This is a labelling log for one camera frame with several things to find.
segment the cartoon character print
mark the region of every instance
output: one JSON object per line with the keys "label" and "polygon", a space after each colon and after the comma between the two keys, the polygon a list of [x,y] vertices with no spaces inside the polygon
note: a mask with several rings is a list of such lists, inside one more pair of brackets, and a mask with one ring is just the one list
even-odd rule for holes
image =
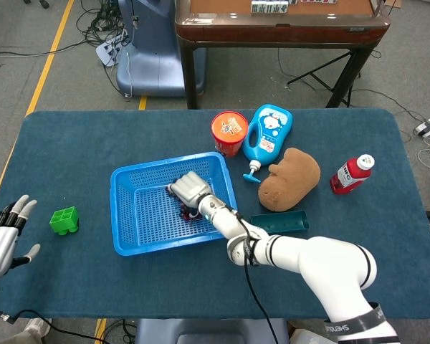
{"label": "cartoon character print", "polygon": [[242,127],[238,124],[236,118],[228,118],[228,123],[221,122],[221,133],[234,135],[239,131],[242,131]]}
{"label": "cartoon character print", "polygon": [[266,129],[275,129],[287,123],[287,116],[271,109],[264,109],[259,117],[264,117],[263,123]]}

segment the blue tablecloth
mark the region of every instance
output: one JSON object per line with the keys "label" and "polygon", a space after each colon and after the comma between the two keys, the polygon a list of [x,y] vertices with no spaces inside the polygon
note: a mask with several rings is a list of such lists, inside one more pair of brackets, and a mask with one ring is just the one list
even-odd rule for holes
{"label": "blue tablecloth", "polygon": [[[250,119],[252,110],[240,110]],[[293,110],[283,150],[299,148],[320,164],[322,179],[295,209],[304,209],[309,237],[322,235],[368,248],[378,277],[365,292],[389,317],[430,317],[430,228],[393,116],[379,109]],[[33,308],[51,317],[262,317],[244,271],[220,239],[121,257],[113,249],[110,175],[120,166],[212,151],[218,110],[40,112],[22,126],[0,188],[0,208],[22,194],[38,207],[19,240],[39,256],[0,279],[0,310]],[[329,179],[348,159],[370,153],[373,175],[347,196]],[[265,213],[257,185],[242,174],[248,161],[227,159],[240,212]],[[257,176],[264,178],[267,169]],[[56,235],[48,222],[76,206],[80,230]],[[301,276],[251,268],[252,283],[271,317],[324,317]]]}

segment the table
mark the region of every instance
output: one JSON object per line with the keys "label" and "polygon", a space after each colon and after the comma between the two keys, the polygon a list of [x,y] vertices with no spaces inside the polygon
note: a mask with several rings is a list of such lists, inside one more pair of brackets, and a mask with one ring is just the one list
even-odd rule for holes
{"label": "table", "polygon": [[[0,279],[0,310],[32,308],[48,317],[261,318],[243,269],[226,255],[226,240],[134,257],[113,249],[111,173],[212,151],[209,124],[219,111],[51,111],[27,117],[0,188],[0,208],[25,193],[37,199],[16,255],[35,242],[42,248],[31,264]],[[252,118],[253,110],[240,111]],[[319,185],[295,207],[307,212],[310,228],[303,235],[367,247],[378,263],[367,299],[381,303],[389,317],[430,317],[430,228],[393,116],[363,108],[292,112],[284,148],[308,152],[322,171]],[[352,194],[334,195],[330,177],[361,153],[375,157],[373,176]],[[257,185],[242,178],[247,159],[239,154],[226,163],[239,211],[247,218],[265,213]],[[263,179],[266,168],[256,175]],[[58,236],[48,222],[68,206],[77,207],[80,229]],[[270,317],[325,316],[298,274],[272,267],[250,271]]]}
{"label": "table", "polygon": [[286,14],[251,14],[250,0],[177,0],[176,33],[188,109],[198,107],[194,50],[199,47],[349,49],[327,108],[339,106],[370,53],[390,26],[383,2],[289,5]]}

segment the red bottle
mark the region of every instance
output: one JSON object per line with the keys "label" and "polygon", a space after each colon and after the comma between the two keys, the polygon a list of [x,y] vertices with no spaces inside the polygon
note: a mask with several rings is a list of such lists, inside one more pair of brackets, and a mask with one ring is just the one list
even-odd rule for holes
{"label": "red bottle", "polygon": [[345,163],[331,178],[331,189],[337,195],[348,194],[371,175],[374,158],[363,154]]}

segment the orange cup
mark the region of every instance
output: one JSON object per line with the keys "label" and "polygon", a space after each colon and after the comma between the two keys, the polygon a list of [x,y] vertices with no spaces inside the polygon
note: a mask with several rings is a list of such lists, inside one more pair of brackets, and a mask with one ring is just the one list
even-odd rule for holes
{"label": "orange cup", "polygon": [[239,152],[249,131],[249,123],[240,113],[224,111],[215,116],[211,128],[216,149],[229,158]]}

